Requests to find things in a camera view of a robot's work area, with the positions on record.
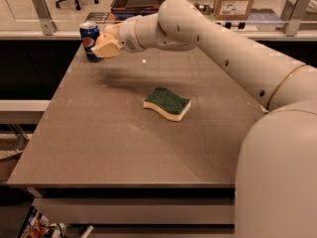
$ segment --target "can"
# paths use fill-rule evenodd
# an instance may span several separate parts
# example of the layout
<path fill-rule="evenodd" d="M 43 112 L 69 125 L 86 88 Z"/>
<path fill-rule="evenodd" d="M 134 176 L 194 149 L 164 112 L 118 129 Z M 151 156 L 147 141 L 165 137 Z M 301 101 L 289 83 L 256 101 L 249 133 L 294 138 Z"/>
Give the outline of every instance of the can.
<path fill-rule="evenodd" d="M 85 22 L 80 24 L 79 31 L 88 60 L 95 62 L 103 60 L 103 58 L 97 57 L 91 50 L 91 48 L 95 46 L 97 38 L 100 36 L 98 26 L 94 22 Z"/>

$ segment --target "white device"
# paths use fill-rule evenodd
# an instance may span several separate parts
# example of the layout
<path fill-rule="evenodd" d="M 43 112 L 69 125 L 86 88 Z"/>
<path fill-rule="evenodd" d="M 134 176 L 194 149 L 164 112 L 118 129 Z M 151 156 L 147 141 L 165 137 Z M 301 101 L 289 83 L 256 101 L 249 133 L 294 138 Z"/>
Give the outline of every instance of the white device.
<path fill-rule="evenodd" d="M 236 237 L 316 237 L 315 67 L 210 22 L 186 0 L 166 0 L 157 14 L 130 18 L 111 35 L 130 53 L 198 47 L 270 110 L 239 156 Z"/>

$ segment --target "green sponge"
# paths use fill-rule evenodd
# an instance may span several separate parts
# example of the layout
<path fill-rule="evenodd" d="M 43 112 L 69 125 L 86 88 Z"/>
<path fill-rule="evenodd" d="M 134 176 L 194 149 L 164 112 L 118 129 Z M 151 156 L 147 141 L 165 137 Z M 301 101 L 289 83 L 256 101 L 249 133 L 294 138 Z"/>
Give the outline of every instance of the green sponge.
<path fill-rule="evenodd" d="M 179 122 L 190 108 L 191 101 L 179 97 L 170 90 L 158 87 L 144 101 L 144 108 L 150 108 L 167 120 Z"/>

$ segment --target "brown container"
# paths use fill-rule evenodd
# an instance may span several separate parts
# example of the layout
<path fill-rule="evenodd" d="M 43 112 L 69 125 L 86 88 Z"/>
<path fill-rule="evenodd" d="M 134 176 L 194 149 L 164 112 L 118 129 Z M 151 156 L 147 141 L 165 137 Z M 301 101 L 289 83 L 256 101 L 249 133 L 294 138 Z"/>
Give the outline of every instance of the brown container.
<path fill-rule="evenodd" d="M 217 20 L 247 20 L 254 0 L 214 0 Z"/>

